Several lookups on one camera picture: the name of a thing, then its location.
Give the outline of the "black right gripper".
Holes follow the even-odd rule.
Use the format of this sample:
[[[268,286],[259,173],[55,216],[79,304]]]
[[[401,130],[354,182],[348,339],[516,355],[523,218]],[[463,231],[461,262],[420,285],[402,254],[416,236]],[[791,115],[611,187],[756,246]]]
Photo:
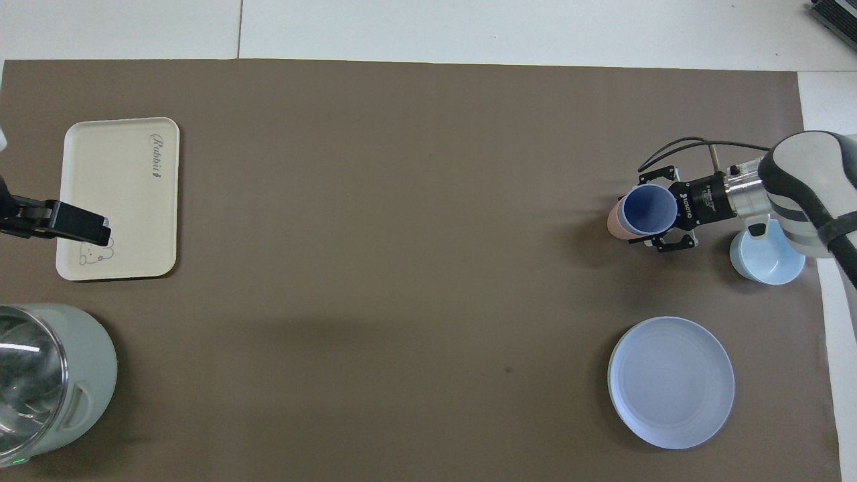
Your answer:
[[[675,165],[666,165],[639,173],[637,185],[655,183],[658,179],[667,180],[668,191],[676,199],[678,213],[674,228],[694,229],[731,218],[731,204],[726,194],[724,173],[714,173],[692,182],[682,182],[680,169]],[[695,249],[699,245],[694,230],[680,231],[680,237],[674,241],[668,240],[670,232],[672,230],[630,239],[629,244],[642,244],[654,248],[658,253]]]

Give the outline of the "pale green steel-lined kettle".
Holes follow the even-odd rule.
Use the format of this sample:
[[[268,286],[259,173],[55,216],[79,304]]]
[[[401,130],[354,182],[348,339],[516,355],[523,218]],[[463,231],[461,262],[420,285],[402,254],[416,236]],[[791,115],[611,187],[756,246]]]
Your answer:
[[[83,436],[109,406],[118,374],[110,336],[86,311],[0,305],[0,469]]]

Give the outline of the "grey ridged device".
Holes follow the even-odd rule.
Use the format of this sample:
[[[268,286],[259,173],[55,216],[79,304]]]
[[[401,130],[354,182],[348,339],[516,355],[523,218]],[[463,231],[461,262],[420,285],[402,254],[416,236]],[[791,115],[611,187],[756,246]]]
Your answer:
[[[810,13],[824,27],[857,37],[857,0],[810,0]]]

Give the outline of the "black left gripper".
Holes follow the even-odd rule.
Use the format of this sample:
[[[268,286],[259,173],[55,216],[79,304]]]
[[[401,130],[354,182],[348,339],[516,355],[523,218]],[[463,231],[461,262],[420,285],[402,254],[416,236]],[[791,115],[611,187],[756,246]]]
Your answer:
[[[101,247],[110,244],[107,217],[56,200],[12,195],[0,177],[0,232],[19,238],[64,238]]]

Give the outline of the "cream rabbit print tray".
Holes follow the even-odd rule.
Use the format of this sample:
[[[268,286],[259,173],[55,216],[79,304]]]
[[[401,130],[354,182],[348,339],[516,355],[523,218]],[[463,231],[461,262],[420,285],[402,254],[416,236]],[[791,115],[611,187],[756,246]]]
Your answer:
[[[60,200],[103,216],[104,246],[59,239],[65,280],[158,278],[177,262],[180,129],[170,118],[76,123],[64,137]]]

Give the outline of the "light blue bowl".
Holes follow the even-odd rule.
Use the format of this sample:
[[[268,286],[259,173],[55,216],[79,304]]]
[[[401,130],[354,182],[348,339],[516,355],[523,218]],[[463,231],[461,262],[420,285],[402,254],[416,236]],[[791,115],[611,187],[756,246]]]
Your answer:
[[[783,286],[803,271],[806,256],[793,249],[778,220],[770,219],[766,236],[738,232],[729,246],[732,268],[744,278],[768,286]]]

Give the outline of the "light blue round plate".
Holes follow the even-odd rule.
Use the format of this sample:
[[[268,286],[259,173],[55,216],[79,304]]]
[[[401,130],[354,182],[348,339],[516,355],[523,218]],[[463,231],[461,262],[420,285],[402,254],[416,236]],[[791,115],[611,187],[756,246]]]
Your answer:
[[[659,449],[684,451],[716,436],[731,414],[735,390],[725,348],[685,318],[640,321],[610,354],[613,409],[631,433]]]

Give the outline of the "blue ribbed plastic cup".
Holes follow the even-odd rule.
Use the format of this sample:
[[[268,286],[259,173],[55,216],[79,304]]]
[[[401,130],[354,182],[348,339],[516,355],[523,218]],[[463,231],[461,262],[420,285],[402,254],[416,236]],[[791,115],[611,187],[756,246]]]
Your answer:
[[[673,193],[659,184],[635,186],[619,202],[619,225],[642,235],[666,232],[676,225],[678,205]]]

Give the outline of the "pink plastic cup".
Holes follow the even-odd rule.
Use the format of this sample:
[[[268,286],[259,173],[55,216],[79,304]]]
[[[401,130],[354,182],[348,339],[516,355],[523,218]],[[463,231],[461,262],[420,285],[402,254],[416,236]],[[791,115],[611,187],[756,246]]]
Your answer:
[[[624,220],[624,203],[629,195],[624,195],[618,198],[617,202],[609,211],[607,228],[614,238],[630,241],[631,239],[640,239],[646,237],[646,234],[634,228],[628,228],[623,223]]]

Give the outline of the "brown paper table cover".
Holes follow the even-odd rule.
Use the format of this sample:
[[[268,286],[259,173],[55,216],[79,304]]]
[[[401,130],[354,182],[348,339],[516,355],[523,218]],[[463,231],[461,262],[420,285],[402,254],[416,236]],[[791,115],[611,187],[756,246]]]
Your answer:
[[[0,235],[0,304],[85,309],[116,344],[103,417],[0,482],[832,482],[818,275],[742,278],[738,222],[659,254],[606,217],[685,135],[801,131],[786,72],[278,60],[4,65],[9,189],[55,198],[82,121],[181,129],[165,278],[68,282]],[[639,321],[710,330],[736,375],[722,430],[661,451],[613,409]]]

